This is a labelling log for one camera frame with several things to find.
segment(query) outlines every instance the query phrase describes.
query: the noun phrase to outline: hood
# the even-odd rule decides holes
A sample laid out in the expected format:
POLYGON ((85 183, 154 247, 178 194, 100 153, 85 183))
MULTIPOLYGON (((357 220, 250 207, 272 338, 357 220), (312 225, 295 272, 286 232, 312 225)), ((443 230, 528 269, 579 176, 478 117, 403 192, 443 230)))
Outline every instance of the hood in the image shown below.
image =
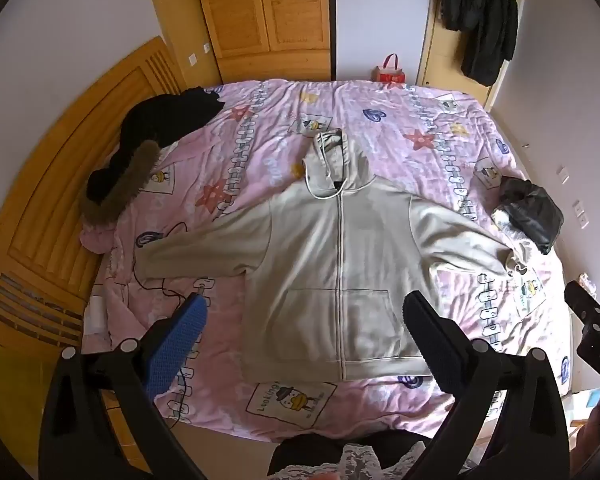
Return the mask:
POLYGON ((357 191, 375 177, 358 144, 339 128, 318 132, 302 162, 307 189, 320 200, 357 191))

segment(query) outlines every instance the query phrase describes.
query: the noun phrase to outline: light switch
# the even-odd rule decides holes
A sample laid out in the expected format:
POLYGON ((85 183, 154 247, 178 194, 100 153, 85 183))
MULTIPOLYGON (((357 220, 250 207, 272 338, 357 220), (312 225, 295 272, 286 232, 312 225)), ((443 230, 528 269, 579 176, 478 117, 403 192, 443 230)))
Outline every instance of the light switch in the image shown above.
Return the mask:
POLYGON ((589 225, 589 218, 587 218, 586 213, 582 213, 580 216, 578 216, 578 221, 580 222, 581 229, 584 229, 586 226, 589 225))
POLYGON ((560 177, 560 182, 561 183, 565 183, 567 182, 567 180, 569 179, 569 172, 567 171, 567 168, 562 168, 559 172, 558 172, 558 176, 560 177))
POLYGON ((573 212, 576 213, 576 216, 580 216, 582 213, 584 213, 584 206, 580 200, 573 205, 573 212))

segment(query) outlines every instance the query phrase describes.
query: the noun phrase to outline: blue sponge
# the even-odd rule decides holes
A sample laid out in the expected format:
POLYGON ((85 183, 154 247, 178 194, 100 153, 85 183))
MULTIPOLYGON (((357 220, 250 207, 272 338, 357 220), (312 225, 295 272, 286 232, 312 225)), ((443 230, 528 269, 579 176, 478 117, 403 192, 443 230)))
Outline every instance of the blue sponge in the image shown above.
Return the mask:
POLYGON ((151 400, 169 389, 202 333, 206 325, 205 298, 191 294, 171 320, 169 332, 146 363, 144 389, 151 400))

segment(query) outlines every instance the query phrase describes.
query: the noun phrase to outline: pink duvet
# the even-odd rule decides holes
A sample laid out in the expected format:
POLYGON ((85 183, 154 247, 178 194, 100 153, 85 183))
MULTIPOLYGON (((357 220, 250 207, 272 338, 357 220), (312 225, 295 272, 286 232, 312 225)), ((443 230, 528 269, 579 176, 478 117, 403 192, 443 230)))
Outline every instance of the pink duvet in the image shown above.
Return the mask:
MULTIPOLYGON (((306 431, 349 436, 402 428, 432 436, 452 403, 432 378, 385 377, 342 384, 248 384, 240 376, 244 280, 134 277, 134 250, 222 214, 260 202, 302 177, 300 161, 316 130, 355 136, 378 175, 452 208, 510 244, 490 218, 503 174, 522 176, 482 107, 459 92, 370 82, 284 80, 225 85, 226 104, 181 139, 115 225, 85 226, 81 240, 103 253, 85 315, 83 351, 107 351, 141 338, 170 316, 178 294, 206 298, 208 323, 169 393, 164 416, 258 440, 306 431)), ((439 273, 442 310, 469 336, 497 351, 549 355, 560 392, 570 386, 571 328, 560 261, 532 252, 525 286, 486 276, 439 273)), ((489 418, 498 415, 496 396, 489 418)))

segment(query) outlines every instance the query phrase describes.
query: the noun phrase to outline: wall outlet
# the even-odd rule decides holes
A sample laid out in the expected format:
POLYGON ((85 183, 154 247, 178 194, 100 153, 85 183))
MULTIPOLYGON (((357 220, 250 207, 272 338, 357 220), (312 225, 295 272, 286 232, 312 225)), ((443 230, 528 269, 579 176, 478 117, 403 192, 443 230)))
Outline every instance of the wall outlet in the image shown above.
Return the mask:
POLYGON ((584 206, 580 200, 573 205, 573 212, 576 213, 576 216, 580 216, 582 213, 584 213, 584 206))
POLYGON ((581 229, 584 229, 586 226, 588 226, 589 218, 587 217, 587 214, 583 212, 580 216, 578 216, 578 222, 580 222, 581 229))

